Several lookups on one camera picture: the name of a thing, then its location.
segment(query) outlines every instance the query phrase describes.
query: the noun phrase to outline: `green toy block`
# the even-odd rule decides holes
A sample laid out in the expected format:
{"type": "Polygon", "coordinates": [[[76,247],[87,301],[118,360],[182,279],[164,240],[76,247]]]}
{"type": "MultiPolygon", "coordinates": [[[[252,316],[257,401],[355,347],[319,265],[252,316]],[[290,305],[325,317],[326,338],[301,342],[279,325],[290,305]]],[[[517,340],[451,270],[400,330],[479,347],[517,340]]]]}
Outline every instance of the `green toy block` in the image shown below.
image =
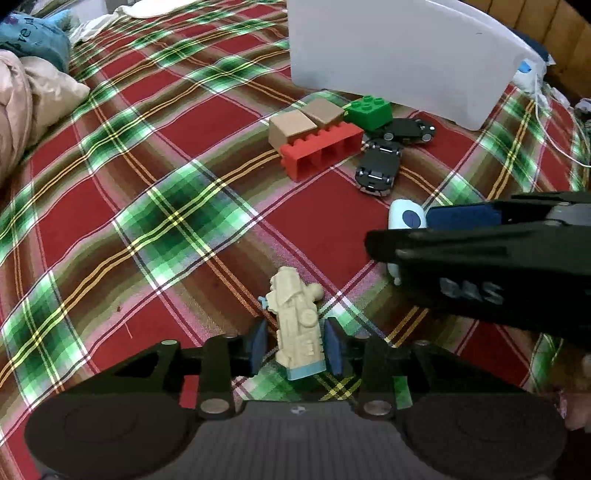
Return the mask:
{"type": "Polygon", "coordinates": [[[392,107],[383,98],[366,95],[345,108],[345,121],[363,128],[365,131],[377,130],[392,121],[392,107]]]}

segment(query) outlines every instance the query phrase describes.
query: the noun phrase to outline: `white cable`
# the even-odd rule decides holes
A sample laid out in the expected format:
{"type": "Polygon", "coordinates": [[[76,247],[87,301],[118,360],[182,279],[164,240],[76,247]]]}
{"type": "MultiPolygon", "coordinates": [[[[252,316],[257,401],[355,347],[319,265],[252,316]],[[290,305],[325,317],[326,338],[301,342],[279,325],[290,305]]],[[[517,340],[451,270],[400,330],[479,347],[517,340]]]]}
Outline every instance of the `white cable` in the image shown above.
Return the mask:
{"type": "MultiPolygon", "coordinates": [[[[550,137],[550,135],[548,135],[548,132],[546,131],[546,129],[544,128],[544,125],[542,124],[542,121],[540,120],[540,114],[539,114],[539,111],[538,111],[538,103],[539,103],[539,98],[540,97],[538,96],[538,93],[540,95],[542,95],[541,88],[538,87],[538,78],[536,77],[536,79],[535,79],[535,86],[534,86],[535,119],[540,124],[540,128],[542,129],[542,132],[544,133],[544,136],[550,141],[550,144],[556,150],[558,150],[558,152],[562,153],[566,158],[568,158],[569,160],[574,161],[576,164],[580,165],[583,168],[591,168],[591,165],[581,163],[576,158],[571,157],[568,153],[566,153],[558,145],[556,145],[556,143],[554,142],[554,140],[552,139],[552,137],[550,137]]],[[[573,120],[574,124],[577,126],[577,129],[579,130],[579,134],[581,135],[581,139],[582,139],[581,142],[584,142],[584,146],[585,146],[585,152],[583,153],[583,155],[588,160],[589,159],[589,156],[588,155],[589,155],[589,151],[591,150],[591,148],[589,148],[589,140],[587,139],[587,135],[583,132],[583,129],[579,125],[578,120],[574,117],[574,115],[572,114],[572,112],[569,109],[567,109],[567,112],[569,113],[571,119],[573,120]]]]}

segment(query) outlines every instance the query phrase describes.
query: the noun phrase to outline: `red plaid fabric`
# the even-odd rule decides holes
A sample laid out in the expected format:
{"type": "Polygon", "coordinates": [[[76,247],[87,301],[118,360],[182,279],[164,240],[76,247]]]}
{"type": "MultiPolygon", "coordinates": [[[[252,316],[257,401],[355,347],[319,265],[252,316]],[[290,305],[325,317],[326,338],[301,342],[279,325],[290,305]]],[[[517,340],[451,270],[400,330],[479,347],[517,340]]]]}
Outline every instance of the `red plaid fabric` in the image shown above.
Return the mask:
{"type": "MultiPolygon", "coordinates": [[[[508,87],[483,130],[393,106],[437,128],[407,148],[387,199],[360,193],[353,157],[293,183],[267,143],[270,115],[323,96],[290,80],[284,1],[198,2],[157,19],[120,19],[74,49],[88,102],[32,152],[0,200],[0,470],[37,480],[24,444],[30,411],[163,339],[185,347],[246,332],[282,265],[326,290],[322,316],[393,345],[429,339],[535,388],[552,339],[470,319],[435,318],[405,301],[363,238],[400,197],[425,208],[532,190],[583,189],[587,176],[542,141],[529,98],[508,87]]],[[[564,110],[544,117],[573,155],[564,110]]],[[[188,382],[190,402],[194,381],[188,382]]],[[[237,399],[324,399],[358,382],[288,382],[270,361],[236,379],[237,399]]]]}

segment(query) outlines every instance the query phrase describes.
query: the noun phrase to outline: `toy block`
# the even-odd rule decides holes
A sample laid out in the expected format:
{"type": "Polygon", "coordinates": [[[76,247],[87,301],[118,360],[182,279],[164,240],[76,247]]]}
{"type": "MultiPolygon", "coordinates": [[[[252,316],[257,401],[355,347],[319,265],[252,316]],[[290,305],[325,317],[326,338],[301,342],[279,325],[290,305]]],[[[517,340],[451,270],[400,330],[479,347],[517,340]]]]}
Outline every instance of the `toy block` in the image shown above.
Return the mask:
{"type": "Polygon", "coordinates": [[[312,100],[308,105],[304,105],[301,111],[320,128],[338,125],[345,116],[345,111],[341,107],[325,98],[312,100]]]}
{"type": "Polygon", "coordinates": [[[361,151],[363,130],[341,122],[293,145],[281,147],[281,165],[293,181],[302,181],[361,151]]]}
{"type": "Polygon", "coordinates": [[[383,98],[366,95],[345,108],[345,121],[367,131],[377,130],[392,121],[392,107],[383,98]]]}
{"type": "Polygon", "coordinates": [[[299,110],[278,113],[269,119],[269,143],[279,152],[283,145],[291,145],[317,130],[316,124],[299,110]]]}

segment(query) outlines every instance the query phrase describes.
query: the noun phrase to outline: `wooden wall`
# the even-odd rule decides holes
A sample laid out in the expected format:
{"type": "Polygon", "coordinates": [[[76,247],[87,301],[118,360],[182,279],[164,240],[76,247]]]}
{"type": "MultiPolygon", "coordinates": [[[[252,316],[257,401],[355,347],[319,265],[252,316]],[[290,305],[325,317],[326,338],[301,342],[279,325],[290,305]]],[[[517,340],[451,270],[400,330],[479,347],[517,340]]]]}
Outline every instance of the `wooden wall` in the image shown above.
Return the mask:
{"type": "Polygon", "coordinates": [[[564,0],[463,0],[545,45],[551,74],[571,93],[591,98],[591,25],[564,0]]]}

